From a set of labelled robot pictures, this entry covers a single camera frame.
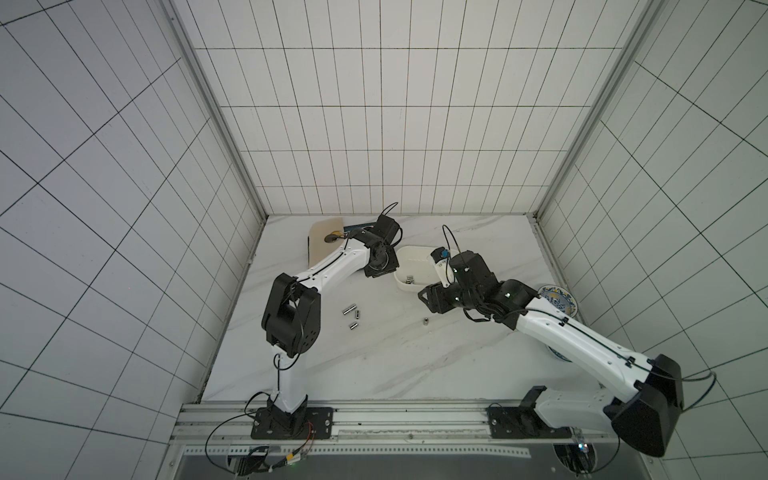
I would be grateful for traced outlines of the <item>blue patterned plate lower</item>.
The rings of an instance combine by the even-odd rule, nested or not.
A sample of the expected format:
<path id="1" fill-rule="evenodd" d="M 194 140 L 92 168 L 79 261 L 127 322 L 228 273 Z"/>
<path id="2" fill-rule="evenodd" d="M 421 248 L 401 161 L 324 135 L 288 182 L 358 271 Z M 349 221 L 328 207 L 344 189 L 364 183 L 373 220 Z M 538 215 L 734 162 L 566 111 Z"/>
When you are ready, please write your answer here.
<path id="1" fill-rule="evenodd" d="M 566 356 L 562 355 L 560 352 L 556 351 L 555 349 L 548 347 L 549 351 L 559 360 L 563 362 L 571 363 L 571 360 L 568 359 Z"/>

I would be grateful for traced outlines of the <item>blue patterned plate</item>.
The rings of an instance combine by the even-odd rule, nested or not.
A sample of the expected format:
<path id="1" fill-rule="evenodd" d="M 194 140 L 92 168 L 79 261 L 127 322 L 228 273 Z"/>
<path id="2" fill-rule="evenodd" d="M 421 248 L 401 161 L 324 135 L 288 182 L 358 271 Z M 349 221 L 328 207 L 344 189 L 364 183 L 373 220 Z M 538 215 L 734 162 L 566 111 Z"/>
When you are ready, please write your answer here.
<path id="1" fill-rule="evenodd" d="M 563 362 L 571 363 L 571 360 L 568 359 L 566 356 L 562 355 L 560 352 L 556 351 L 555 349 L 548 347 L 549 351 L 559 360 Z"/>
<path id="2" fill-rule="evenodd" d="M 544 285 L 538 289 L 538 294 L 546 299 L 564 314 L 575 317 L 578 305 L 574 296 L 566 289 L 556 285 Z"/>

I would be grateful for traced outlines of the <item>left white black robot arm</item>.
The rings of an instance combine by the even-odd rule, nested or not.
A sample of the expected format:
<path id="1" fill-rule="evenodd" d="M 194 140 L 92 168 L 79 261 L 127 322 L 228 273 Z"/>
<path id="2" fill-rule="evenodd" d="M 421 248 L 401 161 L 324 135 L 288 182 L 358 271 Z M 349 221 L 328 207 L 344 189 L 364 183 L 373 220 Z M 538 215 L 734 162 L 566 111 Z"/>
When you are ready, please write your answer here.
<path id="1" fill-rule="evenodd" d="M 395 247 L 401 237 L 401 230 L 390 240 L 370 230 L 358 230 L 316 265 L 274 279 L 261 326 L 278 373 L 272 407 L 279 414 L 297 416 L 308 399 L 305 355 L 320 335 L 322 295 L 358 271 L 367 278 L 394 272 L 399 266 Z"/>

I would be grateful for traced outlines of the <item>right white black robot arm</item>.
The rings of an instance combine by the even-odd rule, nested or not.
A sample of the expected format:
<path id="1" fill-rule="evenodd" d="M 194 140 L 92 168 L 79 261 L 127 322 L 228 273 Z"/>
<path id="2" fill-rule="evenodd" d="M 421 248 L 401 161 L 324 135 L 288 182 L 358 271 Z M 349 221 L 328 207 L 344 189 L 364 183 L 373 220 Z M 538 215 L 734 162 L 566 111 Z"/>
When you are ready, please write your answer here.
<path id="1" fill-rule="evenodd" d="M 489 290 L 435 283 L 418 297 L 437 314 L 476 310 L 485 321 L 503 324 L 553 348 L 598 382 L 598 389 L 592 391 L 532 387 L 520 407 L 534 419 L 553 429 L 613 432 L 643 454 L 665 455 L 683 410 L 681 369 L 671 358 L 650 359 L 626 349 L 517 280 Z"/>

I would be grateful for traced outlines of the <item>teal plastic tray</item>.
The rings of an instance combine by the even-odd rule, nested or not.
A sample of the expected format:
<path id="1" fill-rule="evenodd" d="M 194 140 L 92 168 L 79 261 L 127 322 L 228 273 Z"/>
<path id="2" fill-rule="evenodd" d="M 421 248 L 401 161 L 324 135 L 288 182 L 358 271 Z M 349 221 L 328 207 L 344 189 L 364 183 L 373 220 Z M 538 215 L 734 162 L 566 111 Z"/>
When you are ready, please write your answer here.
<path id="1" fill-rule="evenodd" d="M 345 225 L 344 226 L 344 232 L 353 232 L 359 229 L 365 229 L 365 228 L 372 228 L 375 226 L 375 222 L 365 222 L 365 223 L 359 223 L 359 224 L 352 224 L 352 225 Z"/>

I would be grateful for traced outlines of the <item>blue patterned plate upper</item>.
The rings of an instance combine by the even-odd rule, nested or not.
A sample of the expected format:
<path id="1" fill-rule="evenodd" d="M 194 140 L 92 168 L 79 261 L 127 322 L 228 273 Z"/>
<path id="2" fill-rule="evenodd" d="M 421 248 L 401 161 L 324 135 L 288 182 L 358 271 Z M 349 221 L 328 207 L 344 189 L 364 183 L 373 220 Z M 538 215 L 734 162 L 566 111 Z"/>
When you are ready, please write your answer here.
<path id="1" fill-rule="evenodd" d="M 575 317 L 578 305 L 574 296 L 566 289 L 556 285 L 544 285 L 538 289 L 538 294 L 546 299 L 564 314 Z"/>

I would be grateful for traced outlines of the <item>white plastic storage box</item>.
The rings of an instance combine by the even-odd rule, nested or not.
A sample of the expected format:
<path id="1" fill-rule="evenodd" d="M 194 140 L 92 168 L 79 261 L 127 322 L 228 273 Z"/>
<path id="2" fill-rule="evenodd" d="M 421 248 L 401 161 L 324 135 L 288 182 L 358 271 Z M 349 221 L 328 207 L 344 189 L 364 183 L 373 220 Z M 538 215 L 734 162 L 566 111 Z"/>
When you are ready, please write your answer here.
<path id="1" fill-rule="evenodd" d="M 409 293 L 418 293 L 428 285 L 441 283 L 447 286 L 444 272 L 439 272 L 432 253 L 437 247 L 403 246 L 396 251 L 399 268 L 394 272 L 396 286 Z M 413 284 L 407 284 L 406 278 L 412 275 Z"/>

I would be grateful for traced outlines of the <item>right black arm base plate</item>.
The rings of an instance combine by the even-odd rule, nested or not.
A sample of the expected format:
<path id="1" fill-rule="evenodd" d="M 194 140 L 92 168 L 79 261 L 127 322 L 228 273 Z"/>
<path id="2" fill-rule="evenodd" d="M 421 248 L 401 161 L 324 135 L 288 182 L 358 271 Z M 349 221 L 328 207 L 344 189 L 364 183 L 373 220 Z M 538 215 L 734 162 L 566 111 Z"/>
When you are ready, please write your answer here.
<path id="1" fill-rule="evenodd" d="M 572 437 L 568 427 L 549 427 L 530 408 L 505 407 L 492 403 L 487 407 L 486 415 L 493 439 L 560 440 Z"/>

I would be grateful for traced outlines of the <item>black handled spoon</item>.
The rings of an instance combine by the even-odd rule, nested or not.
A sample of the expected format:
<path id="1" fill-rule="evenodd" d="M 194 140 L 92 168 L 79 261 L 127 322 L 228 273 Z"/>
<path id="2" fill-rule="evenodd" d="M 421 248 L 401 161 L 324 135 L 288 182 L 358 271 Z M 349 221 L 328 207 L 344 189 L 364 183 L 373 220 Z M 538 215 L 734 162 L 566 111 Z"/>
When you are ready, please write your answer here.
<path id="1" fill-rule="evenodd" d="M 324 237 L 324 242 L 330 244 L 346 238 L 347 235 L 344 232 L 334 231 Z"/>

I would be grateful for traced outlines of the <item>aluminium mounting rail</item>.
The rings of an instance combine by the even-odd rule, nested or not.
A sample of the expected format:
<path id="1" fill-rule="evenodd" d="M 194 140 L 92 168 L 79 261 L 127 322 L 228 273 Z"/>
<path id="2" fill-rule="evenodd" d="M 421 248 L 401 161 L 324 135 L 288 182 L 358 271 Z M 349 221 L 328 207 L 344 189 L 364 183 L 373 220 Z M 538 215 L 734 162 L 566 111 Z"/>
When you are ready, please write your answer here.
<path id="1" fill-rule="evenodd" d="M 330 400 L 311 401 L 309 407 L 335 410 L 331 437 L 326 440 L 253 440 L 255 413 L 262 401 L 246 407 L 243 402 L 213 401 L 188 404 L 181 408 L 170 440 L 178 445 L 240 446 L 276 444 L 299 445 L 305 440 L 319 448 L 341 445 L 490 445 L 528 443 L 607 443 L 616 442 L 613 433 L 586 428 L 569 428 L 570 439 L 493 439 L 487 407 L 498 403 L 518 407 L 515 400 Z"/>

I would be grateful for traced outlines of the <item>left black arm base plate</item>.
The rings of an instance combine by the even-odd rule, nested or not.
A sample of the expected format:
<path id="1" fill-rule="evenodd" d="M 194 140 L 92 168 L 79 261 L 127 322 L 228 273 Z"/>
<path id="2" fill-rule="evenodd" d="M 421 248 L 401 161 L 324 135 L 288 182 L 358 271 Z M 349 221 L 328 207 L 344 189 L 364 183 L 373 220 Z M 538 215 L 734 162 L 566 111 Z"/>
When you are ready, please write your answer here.
<path id="1" fill-rule="evenodd" d="M 259 408 L 250 437 L 253 440 L 298 440 L 309 437 L 326 440 L 331 437 L 333 415 L 330 407 L 300 407 L 288 414 L 277 407 Z"/>

